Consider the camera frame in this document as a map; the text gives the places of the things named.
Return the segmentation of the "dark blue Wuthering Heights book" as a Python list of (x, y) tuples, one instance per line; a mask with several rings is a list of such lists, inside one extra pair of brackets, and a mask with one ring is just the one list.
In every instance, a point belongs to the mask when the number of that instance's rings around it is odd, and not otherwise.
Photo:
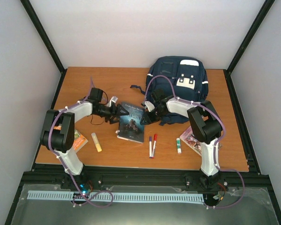
[(143, 143), (144, 125), (141, 125), (140, 122), (144, 109), (128, 102), (122, 102), (121, 105), (129, 114), (120, 116), (117, 138), (135, 143)]

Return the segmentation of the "pink illustrated paperback book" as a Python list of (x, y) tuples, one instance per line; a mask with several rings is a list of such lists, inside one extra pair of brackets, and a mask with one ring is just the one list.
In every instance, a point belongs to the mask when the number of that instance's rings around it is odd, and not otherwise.
[(201, 156), (201, 146), (200, 142), (195, 139), (192, 132), (192, 128), (188, 127), (180, 136), (180, 139), (191, 149), (193, 149), (198, 155)]

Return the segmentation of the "navy blue backpack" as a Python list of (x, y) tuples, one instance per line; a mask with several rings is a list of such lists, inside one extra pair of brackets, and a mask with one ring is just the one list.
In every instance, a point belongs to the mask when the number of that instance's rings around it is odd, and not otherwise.
[[(202, 102), (208, 96), (208, 79), (203, 63), (192, 57), (164, 56), (150, 67), (146, 78), (146, 88), (131, 85), (145, 95), (145, 100), (155, 104), (153, 95), (162, 89), (164, 95), (176, 96), (185, 100)], [(168, 113), (158, 122), (164, 124), (183, 124), (188, 117), (176, 113)]]

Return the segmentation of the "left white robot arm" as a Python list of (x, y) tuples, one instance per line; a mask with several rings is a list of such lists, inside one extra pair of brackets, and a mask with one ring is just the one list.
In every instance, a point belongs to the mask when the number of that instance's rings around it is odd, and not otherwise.
[(71, 174), (72, 184), (81, 189), (87, 186), (88, 177), (82, 173), (83, 163), (79, 160), (74, 147), (75, 123), (90, 115), (104, 118), (105, 122), (119, 122), (120, 116), (129, 112), (117, 104), (117, 97), (112, 97), (106, 104), (101, 103), (104, 91), (91, 88), (89, 94), (79, 99), (74, 105), (60, 110), (50, 109), (46, 112), (40, 144), (50, 150), (64, 166), (65, 173)]

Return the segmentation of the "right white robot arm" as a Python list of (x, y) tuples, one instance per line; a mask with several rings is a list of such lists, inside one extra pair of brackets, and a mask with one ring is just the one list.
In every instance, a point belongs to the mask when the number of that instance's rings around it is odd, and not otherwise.
[(208, 100), (194, 102), (175, 96), (164, 95), (158, 89), (153, 95), (155, 104), (143, 101), (141, 105), (145, 112), (141, 119), (142, 125), (158, 122), (168, 113), (176, 113), (188, 117), (194, 138), (200, 142), (202, 173), (200, 184), (203, 189), (209, 190), (220, 179), (219, 171), (219, 140), (224, 130), (224, 125), (219, 118), (212, 103)]

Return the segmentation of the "red capped marker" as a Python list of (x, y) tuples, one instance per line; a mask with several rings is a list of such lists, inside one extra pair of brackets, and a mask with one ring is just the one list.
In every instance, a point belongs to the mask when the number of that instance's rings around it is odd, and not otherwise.
[(154, 158), (154, 157), (155, 157), (156, 141), (157, 141), (157, 134), (154, 134), (154, 142), (153, 142), (152, 158)]

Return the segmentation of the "purple capped marker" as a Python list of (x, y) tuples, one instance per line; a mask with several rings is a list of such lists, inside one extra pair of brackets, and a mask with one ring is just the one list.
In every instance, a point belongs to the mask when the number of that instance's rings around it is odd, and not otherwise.
[(149, 158), (152, 158), (152, 137), (149, 137)]

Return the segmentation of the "yellow glue stick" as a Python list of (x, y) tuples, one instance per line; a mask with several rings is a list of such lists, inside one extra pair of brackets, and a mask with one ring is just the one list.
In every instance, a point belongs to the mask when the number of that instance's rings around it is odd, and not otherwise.
[(99, 140), (97, 138), (96, 133), (92, 133), (91, 137), (93, 139), (93, 142), (94, 142), (94, 145), (95, 145), (95, 148), (96, 148), (97, 152), (101, 152), (102, 151), (102, 147), (101, 147), (101, 145), (99, 143)]

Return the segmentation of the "green white glue stick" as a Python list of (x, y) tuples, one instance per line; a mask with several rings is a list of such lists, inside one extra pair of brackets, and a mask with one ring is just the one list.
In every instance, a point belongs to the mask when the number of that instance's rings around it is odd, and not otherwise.
[(176, 139), (176, 145), (177, 145), (177, 153), (181, 154), (182, 153), (182, 149), (181, 149), (181, 141), (180, 138)]

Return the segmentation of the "orange Treehouse paperback book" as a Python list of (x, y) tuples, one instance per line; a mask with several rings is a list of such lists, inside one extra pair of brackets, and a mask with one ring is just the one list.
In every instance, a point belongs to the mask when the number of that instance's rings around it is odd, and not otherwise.
[(78, 152), (87, 142), (88, 142), (87, 138), (75, 129), (74, 143), (73, 143), (74, 151)]

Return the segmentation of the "clear acrylic front plate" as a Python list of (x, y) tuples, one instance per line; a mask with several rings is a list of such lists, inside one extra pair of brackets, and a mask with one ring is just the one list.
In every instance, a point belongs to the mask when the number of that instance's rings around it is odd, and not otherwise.
[[(58, 185), (25, 185), (13, 225), (276, 225), (266, 188), (232, 188), (227, 209), (192, 203), (118, 203), (28, 200), (28, 191), (70, 191)], [(112, 193), (191, 194), (173, 187), (113, 186)]]

